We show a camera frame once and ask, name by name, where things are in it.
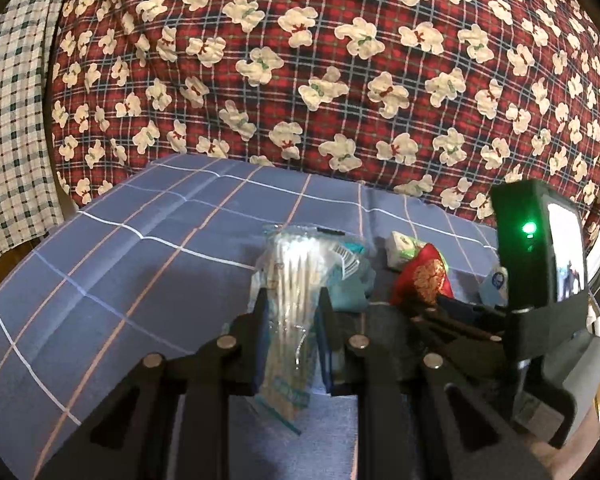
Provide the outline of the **red gold brocade pouch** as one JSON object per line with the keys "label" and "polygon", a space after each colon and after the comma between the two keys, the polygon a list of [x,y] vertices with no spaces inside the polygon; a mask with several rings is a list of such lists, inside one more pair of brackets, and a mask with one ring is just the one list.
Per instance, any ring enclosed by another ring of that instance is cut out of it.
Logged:
{"label": "red gold brocade pouch", "polygon": [[426,244],[394,281],[389,302],[400,307],[415,299],[435,307],[439,296],[454,298],[442,255],[433,244]]}

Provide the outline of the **green white tissue packet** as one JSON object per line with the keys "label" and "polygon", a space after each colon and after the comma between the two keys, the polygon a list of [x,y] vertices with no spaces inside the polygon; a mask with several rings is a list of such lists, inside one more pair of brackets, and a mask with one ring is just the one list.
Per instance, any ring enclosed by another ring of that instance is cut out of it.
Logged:
{"label": "green white tissue packet", "polygon": [[392,231],[385,240],[388,268],[400,272],[409,261],[417,256],[420,248],[422,248],[422,244],[416,238]]}

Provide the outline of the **light blue rubber glove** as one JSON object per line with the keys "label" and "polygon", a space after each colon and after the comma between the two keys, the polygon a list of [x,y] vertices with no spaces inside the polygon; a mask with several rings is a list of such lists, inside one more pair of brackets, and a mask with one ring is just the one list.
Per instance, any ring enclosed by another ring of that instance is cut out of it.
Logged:
{"label": "light blue rubber glove", "polygon": [[365,248],[353,242],[339,246],[346,253],[342,263],[332,268],[327,279],[332,310],[337,312],[363,313],[375,286],[376,271],[367,258]]}

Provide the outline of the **cotton swab pack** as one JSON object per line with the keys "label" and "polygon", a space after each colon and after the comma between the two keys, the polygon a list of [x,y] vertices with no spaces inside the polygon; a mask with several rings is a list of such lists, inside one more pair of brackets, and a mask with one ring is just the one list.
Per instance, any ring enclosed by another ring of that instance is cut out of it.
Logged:
{"label": "cotton swab pack", "polygon": [[314,314],[332,268],[346,252],[339,246],[363,241],[318,226],[267,226],[264,252],[251,277],[248,309],[258,292],[268,294],[268,355],[257,394],[261,410],[300,434],[300,414],[310,404],[317,359]]}

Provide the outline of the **white blue tissue box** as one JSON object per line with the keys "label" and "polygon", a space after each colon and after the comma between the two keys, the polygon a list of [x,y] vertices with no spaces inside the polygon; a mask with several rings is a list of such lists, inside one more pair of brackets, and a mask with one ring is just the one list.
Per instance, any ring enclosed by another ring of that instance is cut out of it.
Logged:
{"label": "white blue tissue box", "polygon": [[487,307],[506,307],[508,304],[508,272],[504,266],[494,266],[479,286],[479,296]]}

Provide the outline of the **blue plaid tablecloth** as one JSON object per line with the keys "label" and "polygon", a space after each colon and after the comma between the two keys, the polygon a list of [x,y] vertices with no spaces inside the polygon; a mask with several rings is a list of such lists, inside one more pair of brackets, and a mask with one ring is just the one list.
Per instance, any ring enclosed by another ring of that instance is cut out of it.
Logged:
{"label": "blue plaid tablecloth", "polygon": [[360,325],[402,364],[386,237],[433,244],[464,301],[496,261],[494,229],[414,198],[200,155],[158,160],[80,210],[0,286],[0,457],[14,476],[31,478],[143,356],[193,353],[245,312],[273,224],[362,240],[377,276]]}

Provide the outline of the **red floral plaid quilt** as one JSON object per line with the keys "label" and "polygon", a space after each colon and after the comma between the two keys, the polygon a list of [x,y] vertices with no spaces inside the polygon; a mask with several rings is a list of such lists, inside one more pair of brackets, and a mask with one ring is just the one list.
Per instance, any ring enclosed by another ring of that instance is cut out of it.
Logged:
{"label": "red floral plaid quilt", "polygon": [[174,153],[493,218],[543,180],[600,232],[600,33],[579,0],[65,0],[57,177],[79,205]]}

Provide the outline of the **white green checkered cloth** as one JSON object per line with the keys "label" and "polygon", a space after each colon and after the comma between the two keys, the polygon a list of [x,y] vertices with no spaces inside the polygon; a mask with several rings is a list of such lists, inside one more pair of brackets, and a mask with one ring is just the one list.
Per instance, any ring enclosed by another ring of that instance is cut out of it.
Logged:
{"label": "white green checkered cloth", "polygon": [[0,258],[64,220],[44,120],[64,0],[9,0],[0,14]]}

